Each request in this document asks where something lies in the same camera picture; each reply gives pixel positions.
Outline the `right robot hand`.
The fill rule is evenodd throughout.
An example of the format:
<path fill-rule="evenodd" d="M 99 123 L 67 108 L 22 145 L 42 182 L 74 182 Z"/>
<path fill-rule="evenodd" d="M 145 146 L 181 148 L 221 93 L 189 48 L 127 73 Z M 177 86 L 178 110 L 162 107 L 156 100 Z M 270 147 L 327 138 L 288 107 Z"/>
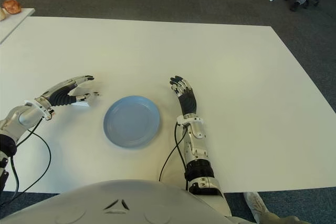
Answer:
<path fill-rule="evenodd" d="M 171 89 L 177 96 L 182 114 L 196 114 L 197 102 L 191 85 L 188 81 L 180 76 L 170 78 Z"/>

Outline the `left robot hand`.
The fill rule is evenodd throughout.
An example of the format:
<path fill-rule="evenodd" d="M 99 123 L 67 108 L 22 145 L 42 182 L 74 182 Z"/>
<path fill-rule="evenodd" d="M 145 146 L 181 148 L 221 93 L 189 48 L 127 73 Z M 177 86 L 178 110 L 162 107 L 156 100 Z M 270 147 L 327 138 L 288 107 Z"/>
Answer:
<path fill-rule="evenodd" d="M 78 88 L 80 84 L 94 80 L 93 76 L 84 75 L 67 79 L 49 88 L 39 97 L 35 98 L 38 106 L 50 111 L 52 107 L 70 105 L 74 103 L 89 103 L 90 100 L 99 96 L 97 91 L 85 91 L 84 94 L 70 95 L 69 93 Z"/>

